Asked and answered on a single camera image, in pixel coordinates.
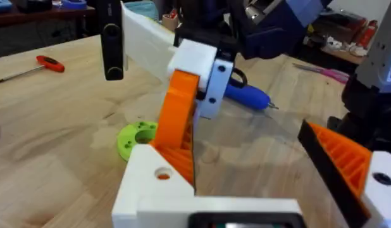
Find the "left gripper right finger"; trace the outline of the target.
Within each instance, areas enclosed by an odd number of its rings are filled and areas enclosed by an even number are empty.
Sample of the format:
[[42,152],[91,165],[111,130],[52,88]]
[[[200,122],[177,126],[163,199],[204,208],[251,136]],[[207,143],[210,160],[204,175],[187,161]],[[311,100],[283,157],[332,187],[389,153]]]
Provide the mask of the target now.
[[349,227],[391,228],[391,153],[307,121],[297,138]]

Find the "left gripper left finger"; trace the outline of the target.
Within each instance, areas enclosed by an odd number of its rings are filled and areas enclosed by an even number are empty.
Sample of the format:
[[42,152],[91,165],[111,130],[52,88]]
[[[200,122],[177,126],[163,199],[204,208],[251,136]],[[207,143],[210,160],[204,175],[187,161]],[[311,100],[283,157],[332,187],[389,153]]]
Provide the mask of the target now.
[[142,198],[193,195],[194,188],[152,146],[137,144],[113,205],[113,226],[137,227],[137,207]]

